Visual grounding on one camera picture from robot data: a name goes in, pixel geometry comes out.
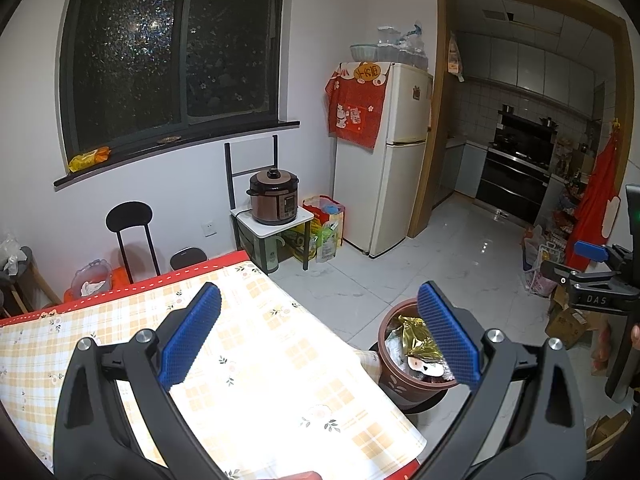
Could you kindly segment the right hand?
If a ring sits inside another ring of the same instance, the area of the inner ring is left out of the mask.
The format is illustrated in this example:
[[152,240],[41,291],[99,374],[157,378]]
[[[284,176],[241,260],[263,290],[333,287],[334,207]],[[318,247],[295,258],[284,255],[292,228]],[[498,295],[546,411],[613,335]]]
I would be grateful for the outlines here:
[[630,333],[632,348],[640,350],[640,325],[636,324]]

